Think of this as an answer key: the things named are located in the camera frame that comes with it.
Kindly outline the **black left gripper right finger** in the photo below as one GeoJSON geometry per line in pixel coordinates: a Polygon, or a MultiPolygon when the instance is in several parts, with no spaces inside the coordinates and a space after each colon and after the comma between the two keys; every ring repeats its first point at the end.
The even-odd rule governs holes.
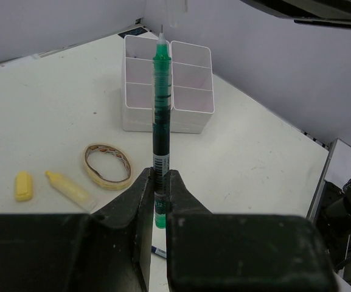
{"type": "Polygon", "coordinates": [[[338,291],[322,237],[293,215],[214,214],[166,176],[170,291],[338,291]]]}

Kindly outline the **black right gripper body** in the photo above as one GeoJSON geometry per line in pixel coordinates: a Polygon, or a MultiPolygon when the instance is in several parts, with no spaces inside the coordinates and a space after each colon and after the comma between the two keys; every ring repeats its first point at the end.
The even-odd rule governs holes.
{"type": "Polygon", "coordinates": [[[269,15],[297,24],[351,29],[351,0],[242,0],[269,15]]]}

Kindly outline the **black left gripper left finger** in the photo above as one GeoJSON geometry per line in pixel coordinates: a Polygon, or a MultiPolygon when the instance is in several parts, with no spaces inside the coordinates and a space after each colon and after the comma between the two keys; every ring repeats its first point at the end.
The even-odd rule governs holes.
{"type": "Polygon", "coordinates": [[[93,214],[0,214],[0,291],[147,291],[153,171],[93,214]]]}

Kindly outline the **clear pen cap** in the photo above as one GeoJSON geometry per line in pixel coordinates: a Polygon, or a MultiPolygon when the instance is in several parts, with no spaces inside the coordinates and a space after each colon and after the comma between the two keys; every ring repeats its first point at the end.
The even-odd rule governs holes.
{"type": "Polygon", "coordinates": [[[183,14],[188,11],[188,0],[166,0],[169,24],[172,28],[178,26],[183,14]]]}

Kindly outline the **green pen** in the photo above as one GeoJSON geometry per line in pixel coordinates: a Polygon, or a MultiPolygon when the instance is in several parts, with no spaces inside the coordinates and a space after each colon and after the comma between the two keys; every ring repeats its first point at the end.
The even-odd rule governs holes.
{"type": "Polygon", "coordinates": [[[170,116],[172,110],[172,59],[169,44],[161,32],[153,57],[153,170],[155,225],[165,228],[166,176],[170,170],[170,116]]]}

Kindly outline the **blue pen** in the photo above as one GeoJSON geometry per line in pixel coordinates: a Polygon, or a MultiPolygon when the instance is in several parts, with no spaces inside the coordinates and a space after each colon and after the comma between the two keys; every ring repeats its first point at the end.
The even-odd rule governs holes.
{"type": "Polygon", "coordinates": [[[164,251],[164,250],[162,250],[162,249],[159,249],[159,248],[157,248],[157,247],[155,247],[155,246],[152,246],[152,247],[151,247],[151,252],[152,252],[153,254],[156,254],[157,256],[160,256],[160,257],[164,258],[164,259],[167,258],[167,253],[166,253],[166,251],[164,251]]]}

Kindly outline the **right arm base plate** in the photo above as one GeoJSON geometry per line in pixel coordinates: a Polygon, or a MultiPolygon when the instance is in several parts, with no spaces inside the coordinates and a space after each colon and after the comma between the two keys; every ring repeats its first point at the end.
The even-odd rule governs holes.
{"type": "Polygon", "coordinates": [[[307,218],[320,232],[334,272],[351,285],[351,178],[338,187],[322,177],[307,218]]]}

